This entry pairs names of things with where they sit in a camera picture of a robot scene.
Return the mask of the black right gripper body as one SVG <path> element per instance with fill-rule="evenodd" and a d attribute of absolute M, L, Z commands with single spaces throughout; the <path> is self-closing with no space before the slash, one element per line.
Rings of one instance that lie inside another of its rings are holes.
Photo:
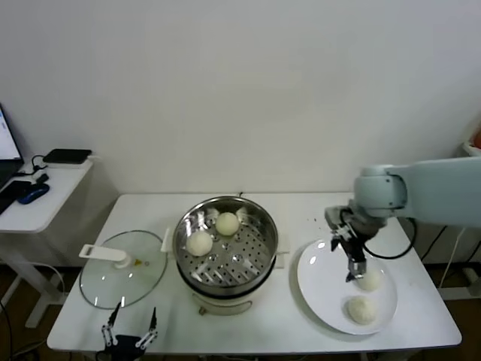
<path fill-rule="evenodd" d="M 337 236 L 350 262 L 366 262 L 363 251 L 365 239 L 358 235 L 350 223 L 341 220 L 337 227 Z"/>

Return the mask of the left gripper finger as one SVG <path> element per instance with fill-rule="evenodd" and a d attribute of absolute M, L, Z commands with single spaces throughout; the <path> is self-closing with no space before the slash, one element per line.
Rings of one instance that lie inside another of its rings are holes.
<path fill-rule="evenodd" d="M 102 337 L 104 339 L 105 346 L 117 346 L 118 340 L 113 332 L 113 326 L 116 321 L 119 309 L 121 307 L 121 302 L 118 302 L 113 312 L 110 314 L 107 323 L 101 328 Z"/>
<path fill-rule="evenodd" d="M 157 338 L 157 316 L 156 308 L 153 309 L 152 317 L 150 319 L 150 326 L 148 332 L 135 344 L 136 348 L 148 348 Z"/>

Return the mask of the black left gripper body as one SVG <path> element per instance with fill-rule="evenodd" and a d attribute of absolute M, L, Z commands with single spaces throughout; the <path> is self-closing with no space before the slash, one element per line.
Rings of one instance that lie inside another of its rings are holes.
<path fill-rule="evenodd" d="M 117 344 L 111 347 L 113 361 L 134 361 L 145 354 L 142 348 L 141 337 L 132 335 L 118 335 Z"/>

